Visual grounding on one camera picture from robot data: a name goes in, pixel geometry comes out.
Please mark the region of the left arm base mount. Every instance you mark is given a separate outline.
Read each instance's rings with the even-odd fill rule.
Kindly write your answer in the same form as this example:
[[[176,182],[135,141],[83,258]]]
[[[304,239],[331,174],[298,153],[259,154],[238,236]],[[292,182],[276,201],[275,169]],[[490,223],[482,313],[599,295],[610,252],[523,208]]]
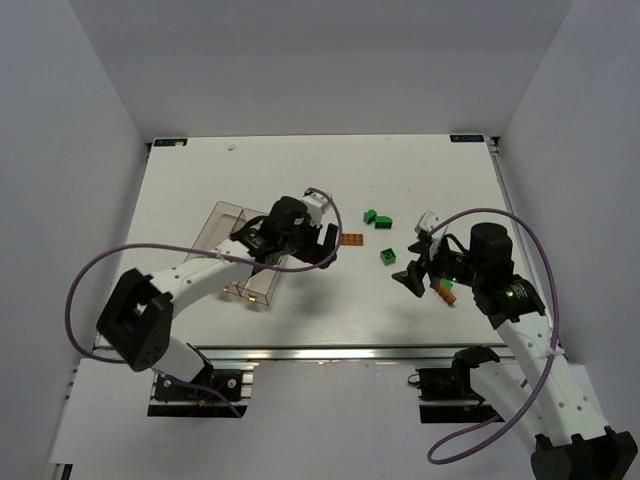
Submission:
[[[185,387],[155,373],[147,416],[239,419],[251,398],[253,368],[250,364],[222,362],[214,368],[205,389]]]

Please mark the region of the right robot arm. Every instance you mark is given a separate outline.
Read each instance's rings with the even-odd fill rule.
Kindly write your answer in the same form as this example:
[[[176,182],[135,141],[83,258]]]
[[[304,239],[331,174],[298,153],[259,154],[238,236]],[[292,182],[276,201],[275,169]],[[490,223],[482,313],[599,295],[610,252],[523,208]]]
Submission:
[[[489,403],[525,445],[535,478],[623,478],[638,445],[610,426],[573,375],[539,294],[514,271],[507,229],[476,224],[460,251],[450,248],[452,235],[416,231],[409,250],[418,257],[393,279],[417,297],[444,280],[469,287],[524,375],[515,381],[494,350],[475,346],[454,355],[447,387]]]

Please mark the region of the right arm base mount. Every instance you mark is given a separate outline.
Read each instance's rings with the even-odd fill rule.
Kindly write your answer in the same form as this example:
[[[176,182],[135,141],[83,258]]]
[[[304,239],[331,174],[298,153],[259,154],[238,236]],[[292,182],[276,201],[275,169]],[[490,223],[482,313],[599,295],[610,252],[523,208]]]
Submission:
[[[484,398],[464,391],[451,368],[421,368],[407,377],[418,394],[420,423],[480,424],[503,418]]]

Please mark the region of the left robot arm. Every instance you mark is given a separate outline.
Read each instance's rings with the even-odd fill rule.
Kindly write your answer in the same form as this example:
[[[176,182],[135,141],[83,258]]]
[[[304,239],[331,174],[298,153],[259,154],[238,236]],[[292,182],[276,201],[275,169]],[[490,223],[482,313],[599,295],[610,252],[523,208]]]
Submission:
[[[98,333],[135,372],[152,370],[174,385],[210,387],[213,365],[173,336],[173,321],[234,282],[265,270],[284,272],[285,256],[298,260],[301,272],[328,267],[337,258],[342,222],[324,226],[322,220],[335,207],[329,194],[315,188],[301,198],[283,196],[267,215],[180,265],[149,274],[126,271],[97,321]]]

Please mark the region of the dark green sloped lego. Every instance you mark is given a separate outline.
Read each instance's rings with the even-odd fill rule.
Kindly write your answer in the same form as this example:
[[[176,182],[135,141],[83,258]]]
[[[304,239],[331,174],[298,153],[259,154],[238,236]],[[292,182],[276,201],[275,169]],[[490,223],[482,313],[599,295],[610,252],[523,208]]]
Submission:
[[[370,209],[363,215],[363,221],[367,225],[371,225],[376,222],[377,216],[377,212],[374,209]]]

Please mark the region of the dark green curved lego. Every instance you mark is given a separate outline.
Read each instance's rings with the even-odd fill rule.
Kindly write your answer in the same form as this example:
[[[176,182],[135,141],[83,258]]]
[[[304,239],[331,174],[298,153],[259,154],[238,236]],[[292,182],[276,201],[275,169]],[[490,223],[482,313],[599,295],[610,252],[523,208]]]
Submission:
[[[374,220],[374,228],[387,230],[393,226],[393,219],[385,215],[377,215]]]

